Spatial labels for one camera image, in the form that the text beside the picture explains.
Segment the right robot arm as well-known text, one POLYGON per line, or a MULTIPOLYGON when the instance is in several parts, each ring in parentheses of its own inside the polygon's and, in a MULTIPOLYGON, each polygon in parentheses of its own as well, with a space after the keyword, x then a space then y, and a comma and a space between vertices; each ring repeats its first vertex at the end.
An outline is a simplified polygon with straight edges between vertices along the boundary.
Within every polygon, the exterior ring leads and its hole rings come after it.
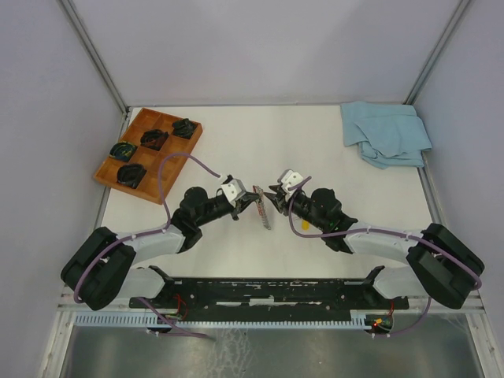
POLYGON ((428 296, 447 308, 460 309, 482 286, 484 263, 441 224, 420 231, 378 228, 346 215, 335 192, 327 188, 306 195, 277 184, 265 197, 288 220, 298 217, 314 226, 312 237, 331 250, 397 262, 395 267, 370 272, 370 283, 361 289, 362 301, 369 307, 379 308, 397 297, 428 296))

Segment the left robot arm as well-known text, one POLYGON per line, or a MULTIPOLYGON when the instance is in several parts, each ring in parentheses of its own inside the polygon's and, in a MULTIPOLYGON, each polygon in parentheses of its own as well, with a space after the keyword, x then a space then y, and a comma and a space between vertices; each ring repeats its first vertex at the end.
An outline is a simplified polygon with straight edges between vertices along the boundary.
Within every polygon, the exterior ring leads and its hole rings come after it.
POLYGON ((76 295, 76 302, 92 310, 108 306, 116 298, 148 298, 165 307, 174 298, 166 273, 155 266, 133 269, 161 255, 190 250, 201 238, 201 226, 222 217, 238 215, 260 195, 246 191, 238 181, 224 184, 210 198, 202 187, 184 193, 171 221, 158 228, 117 234, 107 227, 95 229, 61 271, 61 280, 76 295))

